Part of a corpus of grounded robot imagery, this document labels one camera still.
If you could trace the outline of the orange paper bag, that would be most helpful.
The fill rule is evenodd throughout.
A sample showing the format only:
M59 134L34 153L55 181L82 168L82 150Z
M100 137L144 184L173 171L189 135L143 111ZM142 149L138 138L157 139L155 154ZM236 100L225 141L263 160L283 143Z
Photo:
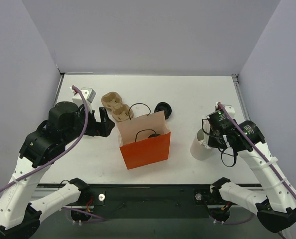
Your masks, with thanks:
M149 112L117 123L119 147L128 170L168 160L171 131L164 111ZM149 138L151 134L161 136Z

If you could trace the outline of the black cup lid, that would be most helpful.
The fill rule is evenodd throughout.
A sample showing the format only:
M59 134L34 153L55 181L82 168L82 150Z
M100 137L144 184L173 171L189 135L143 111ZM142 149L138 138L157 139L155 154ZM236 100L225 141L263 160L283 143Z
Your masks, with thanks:
M149 136L149 138L156 138L156 137L159 137L159 136L161 136L161 134L154 133L154 134L151 134L151 135Z

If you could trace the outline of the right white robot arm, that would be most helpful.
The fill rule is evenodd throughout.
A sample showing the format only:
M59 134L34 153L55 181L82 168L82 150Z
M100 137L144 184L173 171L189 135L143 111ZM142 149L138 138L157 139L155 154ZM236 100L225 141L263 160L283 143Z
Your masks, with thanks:
M262 186L263 193L255 193L225 177L210 185L209 196L215 203L231 202L255 214L269 231L278 233L296 222L296 189L277 165L277 158L269 151L265 138L252 121L237 124L228 112L218 107L206 116L209 129L206 145L221 153L228 148L233 158L241 157Z

